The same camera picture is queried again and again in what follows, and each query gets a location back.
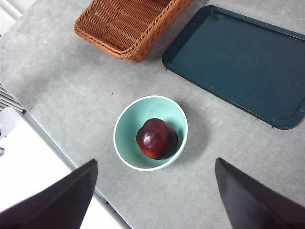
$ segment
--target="tray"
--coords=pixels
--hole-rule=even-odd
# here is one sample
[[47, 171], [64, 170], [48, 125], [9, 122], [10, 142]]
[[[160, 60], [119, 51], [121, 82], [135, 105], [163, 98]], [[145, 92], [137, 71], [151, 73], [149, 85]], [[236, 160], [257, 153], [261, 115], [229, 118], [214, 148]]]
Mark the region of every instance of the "tray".
[[162, 58], [169, 70], [279, 129], [305, 115], [305, 36], [201, 8]]

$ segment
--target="table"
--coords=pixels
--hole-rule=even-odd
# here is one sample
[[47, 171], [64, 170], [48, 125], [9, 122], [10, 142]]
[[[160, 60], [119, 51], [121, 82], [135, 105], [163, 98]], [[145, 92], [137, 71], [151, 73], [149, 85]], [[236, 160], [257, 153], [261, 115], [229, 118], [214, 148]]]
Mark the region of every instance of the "table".
[[[74, 164], [97, 159], [97, 189], [132, 228], [230, 228], [214, 175], [217, 157], [305, 206], [305, 123], [272, 128], [161, 62], [205, 4], [305, 33], [305, 1], [195, 0], [141, 63], [116, 60], [74, 34], [89, 3], [37, 1], [2, 37], [2, 83]], [[181, 105], [189, 136], [172, 165], [140, 172], [117, 157], [112, 133], [129, 103], [152, 94]]]

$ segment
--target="wicker basket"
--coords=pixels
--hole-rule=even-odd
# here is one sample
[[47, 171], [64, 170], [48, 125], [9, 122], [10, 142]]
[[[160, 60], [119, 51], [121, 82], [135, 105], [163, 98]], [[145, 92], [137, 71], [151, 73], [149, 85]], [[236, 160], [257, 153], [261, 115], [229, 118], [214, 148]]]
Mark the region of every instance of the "wicker basket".
[[77, 35], [117, 59], [140, 62], [192, 0], [94, 0]]

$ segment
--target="apple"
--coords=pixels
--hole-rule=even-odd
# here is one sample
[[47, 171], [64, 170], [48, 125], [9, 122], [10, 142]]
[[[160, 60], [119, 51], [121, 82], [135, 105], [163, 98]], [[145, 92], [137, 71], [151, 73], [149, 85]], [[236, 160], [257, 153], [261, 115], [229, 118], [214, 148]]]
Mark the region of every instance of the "apple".
[[149, 158], [164, 159], [174, 152], [178, 136], [169, 123], [152, 118], [138, 130], [136, 141], [141, 151]]

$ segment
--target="bowl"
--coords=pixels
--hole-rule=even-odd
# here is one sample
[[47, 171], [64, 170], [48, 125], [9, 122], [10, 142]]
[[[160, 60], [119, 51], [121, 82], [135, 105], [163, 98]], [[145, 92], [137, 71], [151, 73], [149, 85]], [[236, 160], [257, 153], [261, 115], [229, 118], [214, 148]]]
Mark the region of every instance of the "bowl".
[[[155, 160], [144, 155], [136, 135], [143, 124], [151, 118], [160, 118], [172, 125], [178, 135], [175, 152], [166, 159]], [[139, 171], [154, 171], [174, 162], [183, 151], [188, 125], [182, 108], [173, 100], [159, 95], [137, 99], [120, 114], [113, 132], [114, 148], [123, 163]]]

